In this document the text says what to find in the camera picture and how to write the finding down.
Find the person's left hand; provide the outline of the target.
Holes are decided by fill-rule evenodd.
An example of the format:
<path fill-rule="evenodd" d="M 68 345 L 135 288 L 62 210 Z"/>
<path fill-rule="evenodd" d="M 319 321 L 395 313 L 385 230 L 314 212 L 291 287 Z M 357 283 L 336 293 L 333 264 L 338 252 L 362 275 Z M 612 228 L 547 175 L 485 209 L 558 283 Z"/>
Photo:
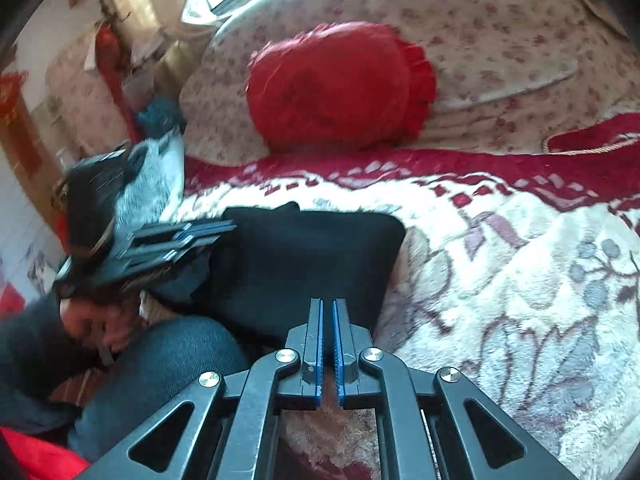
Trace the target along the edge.
<path fill-rule="evenodd" d="M 60 318 L 68 336 L 96 350 L 122 352 L 146 326 L 140 315 L 140 301 L 95 304 L 89 299 L 60 301 Z"/>

